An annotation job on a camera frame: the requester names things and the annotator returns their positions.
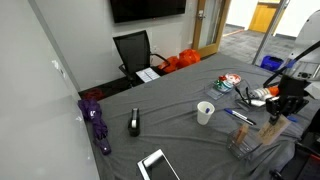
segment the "black office chair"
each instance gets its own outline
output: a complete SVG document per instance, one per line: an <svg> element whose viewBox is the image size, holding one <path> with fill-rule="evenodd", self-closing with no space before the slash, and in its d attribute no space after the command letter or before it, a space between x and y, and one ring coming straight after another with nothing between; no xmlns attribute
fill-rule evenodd
<svg viewBox="0 0 320 180"><path fill-rule="evenodd" d="M135 73L150 67L150 56L155 55L165 61L167 63L165 68L170 65L170 63L159 54L151 54L149 39L145 30L124 36L113 37L113 40L123 61L123 64L119 66L119 69L126 75L131 86L137 85L137 81L139 81L139 77L137 77ZM165 74L157 67L151 68L160 76Z"/></svg>

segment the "paper cup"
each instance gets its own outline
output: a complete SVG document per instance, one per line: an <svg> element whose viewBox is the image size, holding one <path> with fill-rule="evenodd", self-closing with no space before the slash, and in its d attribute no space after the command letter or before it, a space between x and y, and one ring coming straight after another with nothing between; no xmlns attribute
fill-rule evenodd
<svg viewBox="0 0 320 180"><path fill-rule="evenodd" d="M215 110L214 106L207 101L202 101L198 104L197 108L198 108L198 117L197 117L198 123L201 125L206 125Z"/></svg>

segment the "television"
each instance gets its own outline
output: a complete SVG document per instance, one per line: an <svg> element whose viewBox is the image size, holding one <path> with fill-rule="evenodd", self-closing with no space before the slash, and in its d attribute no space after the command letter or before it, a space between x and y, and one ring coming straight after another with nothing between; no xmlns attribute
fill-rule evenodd
<svg viewBox="0 0 320 180"><path fill-rule="evenodd" d="M110 0L115 23L184 14L186 0Z"/></svg>

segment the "gray tablecloth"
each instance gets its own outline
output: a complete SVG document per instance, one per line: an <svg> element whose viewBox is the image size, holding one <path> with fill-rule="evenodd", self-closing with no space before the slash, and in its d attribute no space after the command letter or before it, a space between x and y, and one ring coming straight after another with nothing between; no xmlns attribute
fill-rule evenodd
<svg viewBox="0 0 320 180"><path fill-rule="evenodd" d="M101 179L142 179L137 162L158 149L162 149L181 180L201 179L270 179L270 169L281 170L293 157L294 141L309 125L319 101L310 103L295 117L275 143L260 147L249 159L239 161L226 149L227 135L239 127L240 120L223 111L239 108L231 92L215 101L205 93L205 86L226 73L239 74L240 88L260 88L270 73L221 54L198 64L163 76L100 101L106 122L112 153L103 156L94 144ZM211 102L216 110L205 126L196 121L196 105ZM131 109L140 109L141 134L130 137L127 123ZM257 122L252 129L268 121L264 108L256 112L238 112ZM88 124L92 139L91 124Z"/></svg>

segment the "orange bag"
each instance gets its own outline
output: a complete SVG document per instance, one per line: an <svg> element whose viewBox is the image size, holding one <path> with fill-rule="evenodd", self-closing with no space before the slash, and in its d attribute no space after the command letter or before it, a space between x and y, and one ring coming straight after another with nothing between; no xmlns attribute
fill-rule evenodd
<svg viewBox="0 0 320 180"><path fill-rule="evenodd" d="M181 69L200 61L200 54L193 49L186 49L179 54L179 62L177 68Z"/></svg>
<svg viewBox="0 0 320 180"><path fill-rule="evenodd" d="M171 72L177 70L177 66L176 65L179 62L178 57L177 56L171 56L167 60L169 61L170 66L167 66L166 62L163 62L160 65L158 65L158 68L163 70L166 73L171 73Z"/></svg>

